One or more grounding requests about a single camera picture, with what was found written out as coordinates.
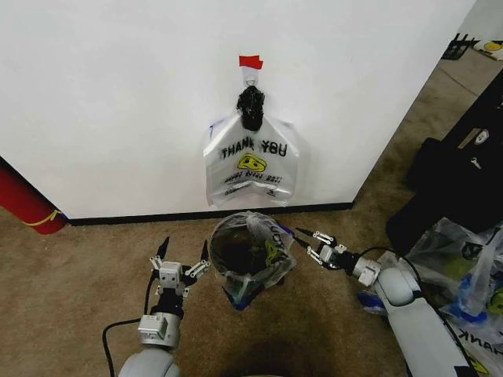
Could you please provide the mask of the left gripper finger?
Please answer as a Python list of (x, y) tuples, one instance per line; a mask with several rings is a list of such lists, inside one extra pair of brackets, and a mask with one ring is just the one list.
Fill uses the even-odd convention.
[(207, 241), (204, 241), (200, 260), (195, 265), (189, 267), (185, 272), (184, 276), (189, 278), (200, 278), (209, 270), (209, 250)]
[(154, 256), (150, 258), (150, 262), (152, 264), (152, 271), (158, 271), (162, 264), (164, 263), (164, 258), (167, 253), (167, 247), (170, 241), (170, 237), (168, 236), (162, 243), (159, 245), (157, 252)]

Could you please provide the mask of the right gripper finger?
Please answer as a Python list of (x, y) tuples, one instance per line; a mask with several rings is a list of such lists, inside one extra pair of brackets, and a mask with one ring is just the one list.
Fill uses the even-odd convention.
[(325, 269), (329, 268), (329, 264), (321, 259), (320, 253), (325, 243), (320, 242), (316, 247), (312, 247), (308, 242), (301, 240), (300, 238), (295, 238), (295, 242), (301, 246), (301, 248), (307, 251), (307, 255), (316, 261), (320, 266)]
[(296, 228), (297, 231), (301, 232), (305, 236), (309, 236), (322, 243), (326, 243), (330, 247), (335, 247), (338, 245), (337, 239), (334, 236), (330, 236), (320, 231), (310, 231), (309, 229)]

